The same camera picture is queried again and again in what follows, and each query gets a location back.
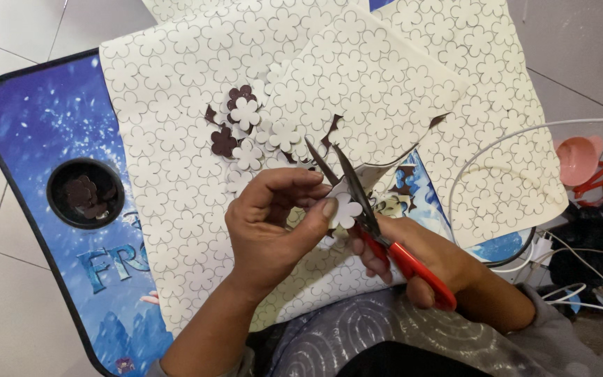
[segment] fingernail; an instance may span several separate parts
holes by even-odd
[[[337,201],[336,198],[328,198],[325,202],[325,207],[322,208],[322,214],[329,219],[334,216],[338,207],[339,201]]]

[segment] hand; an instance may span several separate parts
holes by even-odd
[[[416,258],[422,261],[455,294],[476,281],[484,269],[481,262],[460,249],[456,244],[427,230],[407,217],[392,219],[376,215],[383,236],[392,242],[402,244]],[[371,248],[351,231],[352,247],[360,256],[369,277],[379,275],[386,284],[392,283],[392,272],[378,259]],[[411,302],[428,309],[434,305],[434,291],[420,277],[408,281],[406,294]]]
[[[323,238],[338,202],[322,199],[332,189],[322,179],[304,168],[264,170],[230,203],[225,222],[234,250],[228,277],[234,286],[261,301]],[[307,212],[289,231],[285,227],[292,207]]]

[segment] frozen lap desk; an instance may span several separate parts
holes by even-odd
[[[406,216],[449,237],[417,153],[404,164],[414,165],[411,175],[397,176],[397,184],[410,187]],[[105,376],[145,375],[173,335],[152,303],[155,282],[98,50],[0,76],[0,167],[89,360]],[[76,187],[77,181],[84,184]],[[83,210],[69,199],[79,194],[92,201]],[[97,207],[102,215],[88,214]],[[520,256],[532,236],[533,229],[525,229],[467,251],[499,266]]]

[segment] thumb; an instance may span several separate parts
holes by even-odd
[[[295,229],[285,236],[286,244],[297,250],[300,257],[313,250],[315,245],[327,234],[330,220],[338,206],[339,202],[336,198],[326,198],[317,202]]]

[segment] person's right hand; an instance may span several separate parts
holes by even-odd
[[[392,219],[376,214],[382,235],[391,242],[404,246],[418,260],[423,262],[455,294],[469,287],[479,278],[484,269],[481,262],[460,249],[446,238],[427,230],[407,217]],[[371,248],[351,231],[352,248],[360,256],[369,277],[379,275],[383,282],[392,282],[392,272],[378,259]],[[406,294],[411,302],[428,309],[434,305],[434,291],[419,276],[408,281]]]

